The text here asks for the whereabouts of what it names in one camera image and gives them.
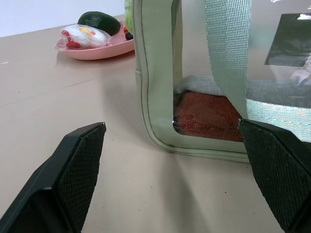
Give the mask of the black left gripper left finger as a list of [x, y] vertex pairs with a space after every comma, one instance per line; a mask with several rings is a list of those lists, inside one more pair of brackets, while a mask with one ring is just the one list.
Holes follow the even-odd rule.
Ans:
[[97, 183], [106, 125], [65, 135], [0, 219], [2, 233], [79, 233]]

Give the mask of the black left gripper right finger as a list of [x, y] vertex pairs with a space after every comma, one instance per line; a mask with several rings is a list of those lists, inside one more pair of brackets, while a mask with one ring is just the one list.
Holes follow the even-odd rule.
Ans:
[[311, 231], [311, 145], [291, 131], [241, 119], [242, 134], [255, 181], [286, 233]]

